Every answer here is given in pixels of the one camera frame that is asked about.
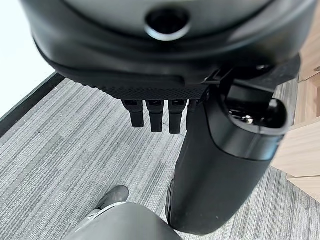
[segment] striped carpet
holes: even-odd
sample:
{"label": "striped carpet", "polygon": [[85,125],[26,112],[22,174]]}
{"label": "striped carpet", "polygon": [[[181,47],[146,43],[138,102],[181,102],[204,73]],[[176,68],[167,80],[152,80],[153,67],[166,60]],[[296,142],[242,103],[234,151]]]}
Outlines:
{"label": "striped carpet", "polygon": [[[0,240],[60,240],[113,186],[164,218],[186,131],[134,129],[121,101],[64,80],[0,138]],[[238,213],[186,240],[318,240],[320,204],[270,168]]]}

